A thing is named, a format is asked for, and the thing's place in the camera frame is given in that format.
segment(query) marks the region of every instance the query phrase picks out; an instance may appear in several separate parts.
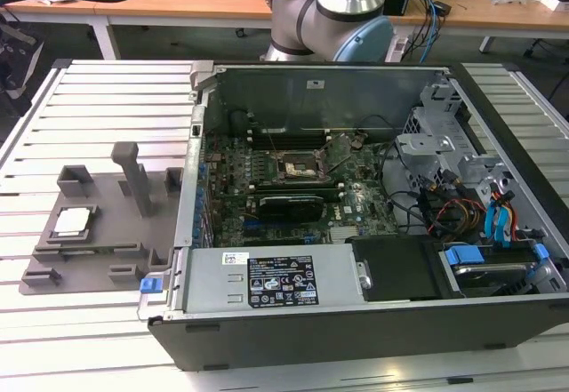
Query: metal bracket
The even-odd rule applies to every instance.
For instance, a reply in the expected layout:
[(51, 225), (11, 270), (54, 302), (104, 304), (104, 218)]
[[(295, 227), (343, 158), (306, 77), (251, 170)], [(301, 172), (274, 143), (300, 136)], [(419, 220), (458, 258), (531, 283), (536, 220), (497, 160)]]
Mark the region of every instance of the metal bracket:
[(428, 134), (400, 134), (397, 136), (399, 149), (409, 156), (433, 156), (441, 152), (453, 152), (452, 142), (445, 136)]

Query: warning label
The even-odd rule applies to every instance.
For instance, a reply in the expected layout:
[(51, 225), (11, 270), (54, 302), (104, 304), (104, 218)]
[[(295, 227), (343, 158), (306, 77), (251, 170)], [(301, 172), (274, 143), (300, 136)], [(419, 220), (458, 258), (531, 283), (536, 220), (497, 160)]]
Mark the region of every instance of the warning label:
[(318, 304), (312, 256), (249, 259), (247, 272), (252, 308)]

